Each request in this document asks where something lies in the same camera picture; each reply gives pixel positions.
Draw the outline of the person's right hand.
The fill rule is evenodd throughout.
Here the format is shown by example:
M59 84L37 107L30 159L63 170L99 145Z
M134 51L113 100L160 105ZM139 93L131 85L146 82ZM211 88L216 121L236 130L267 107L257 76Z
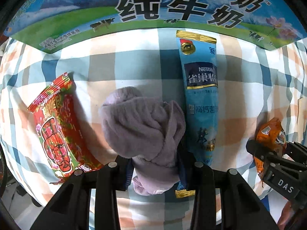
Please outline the person's right hand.
M296 204L292 204L290 201L286 202L282 209L281 216L277 222L278 228L281 230L291 229L294 223L294 216L298 210Z

